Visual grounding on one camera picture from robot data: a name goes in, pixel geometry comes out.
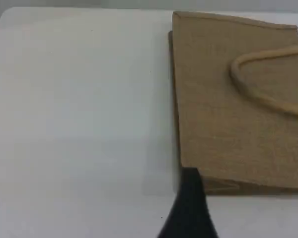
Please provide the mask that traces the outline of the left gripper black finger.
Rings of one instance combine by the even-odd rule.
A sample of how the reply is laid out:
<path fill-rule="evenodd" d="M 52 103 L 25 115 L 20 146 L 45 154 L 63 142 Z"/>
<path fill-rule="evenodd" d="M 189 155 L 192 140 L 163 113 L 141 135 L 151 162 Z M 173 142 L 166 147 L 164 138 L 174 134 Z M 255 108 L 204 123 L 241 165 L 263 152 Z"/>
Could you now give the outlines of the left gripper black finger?
<path fill-rule="evenodd" d="M 217 238 L 197 168 L 182 168 L 179 191 L 159 238 Z"/>

